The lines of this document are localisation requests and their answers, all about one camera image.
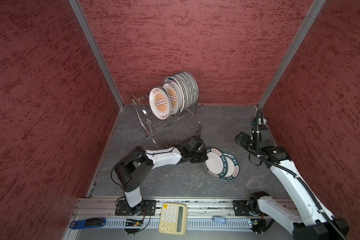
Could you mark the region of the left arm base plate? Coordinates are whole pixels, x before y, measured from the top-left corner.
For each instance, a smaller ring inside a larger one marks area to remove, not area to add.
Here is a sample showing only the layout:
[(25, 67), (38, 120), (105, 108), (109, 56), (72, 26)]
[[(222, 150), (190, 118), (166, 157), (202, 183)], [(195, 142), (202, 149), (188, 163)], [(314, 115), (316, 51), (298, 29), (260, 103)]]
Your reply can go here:
[(153, 216), (155, 214), (156, 200), (142, 200), (138, 205), (131, 208), (126, 200), (116, 203), (116, 216)]

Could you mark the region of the green rimmed white plate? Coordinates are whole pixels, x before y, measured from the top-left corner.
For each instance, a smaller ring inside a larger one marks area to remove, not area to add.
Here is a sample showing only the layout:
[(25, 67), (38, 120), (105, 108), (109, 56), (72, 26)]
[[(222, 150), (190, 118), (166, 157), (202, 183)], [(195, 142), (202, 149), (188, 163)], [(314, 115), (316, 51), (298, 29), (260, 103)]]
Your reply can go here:
[(222, 177), (222, 180), (229, 181), (236, 178), (240, 172), (240, 165), (238, 160), (231, 154), (223, 152), (224, 156), (226, 157), (228, 163), (228, 171), (227, 174)]

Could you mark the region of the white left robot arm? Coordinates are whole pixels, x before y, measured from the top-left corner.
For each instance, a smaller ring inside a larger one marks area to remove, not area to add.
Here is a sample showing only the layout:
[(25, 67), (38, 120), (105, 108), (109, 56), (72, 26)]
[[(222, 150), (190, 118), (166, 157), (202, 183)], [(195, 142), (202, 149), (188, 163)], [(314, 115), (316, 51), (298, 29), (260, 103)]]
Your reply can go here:
[(137, 215), (144, 207), (140, 186), (151, 170), (186, 162), (198, 164), (207, 159), (204, 141), (199, 136), (192, 136), (185, 143), (164, 150), (149, 151), (138, 146), (114, 165), (110, 175), (117, 176), (129, 213)]

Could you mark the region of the orange patterned plate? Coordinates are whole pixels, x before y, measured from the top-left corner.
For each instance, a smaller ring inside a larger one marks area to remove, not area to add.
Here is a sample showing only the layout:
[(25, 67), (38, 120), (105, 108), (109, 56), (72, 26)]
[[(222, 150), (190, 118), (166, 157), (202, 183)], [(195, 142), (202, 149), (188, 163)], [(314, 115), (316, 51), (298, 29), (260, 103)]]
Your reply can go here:
[(169, 95), (169, 99), (171, 102), (171, 115), (176, 115), (179, 111), (179, 96), (177, 90), (171, 83), (164, 83), (163, 88)]
[(153, 115), (159, 120), (167, 120), (171, 116), (171, 102), (163, 87), (154, 87), (149, 93), (149, 106)]

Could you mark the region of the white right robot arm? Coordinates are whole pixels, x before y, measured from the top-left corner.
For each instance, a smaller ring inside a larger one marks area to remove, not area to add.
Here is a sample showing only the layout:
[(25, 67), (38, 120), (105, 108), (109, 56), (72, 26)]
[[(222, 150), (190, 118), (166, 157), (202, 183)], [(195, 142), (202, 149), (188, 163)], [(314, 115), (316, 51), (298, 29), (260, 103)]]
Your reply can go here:
[(314, 194), (297, 170), (288, 152), (276, 147), (266, 126), (254, 127), (252, 135), (240, 132), (235, 143), (256, 156), (279, 179), (298, 213), (275, 201), (266, 192), (251, 195), (247, 210), (253, 216), (268, 215), (295, 240), (345, 240), (349, 225), (336, 218)]

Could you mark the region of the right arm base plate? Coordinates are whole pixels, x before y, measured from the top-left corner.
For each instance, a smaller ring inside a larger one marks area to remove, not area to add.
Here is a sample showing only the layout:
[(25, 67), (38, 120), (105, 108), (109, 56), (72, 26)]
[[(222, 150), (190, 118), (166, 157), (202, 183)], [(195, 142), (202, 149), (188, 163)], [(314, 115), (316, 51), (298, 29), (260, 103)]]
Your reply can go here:
[(248, 210), (248, 200), (234, 200), (233, 209), (236, 217), (251, 216)]

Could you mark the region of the stainless steel dish rack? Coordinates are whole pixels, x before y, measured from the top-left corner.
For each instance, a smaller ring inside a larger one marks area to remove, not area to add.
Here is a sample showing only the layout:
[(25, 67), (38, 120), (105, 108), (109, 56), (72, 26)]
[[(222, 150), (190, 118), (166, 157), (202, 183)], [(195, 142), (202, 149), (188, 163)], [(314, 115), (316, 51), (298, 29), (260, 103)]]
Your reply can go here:
[(199, 100), (184, 112), (166, 120), (159, 120), (149, 107), (147, 95), (140, 98), (131, 96), (131, 100), (145, 135), (151, 138), (158, 149), (183, 144), (192, 136), (201, 135), (202, 124), (197, 118), (197, 111), (204, 105), (203, 101)]

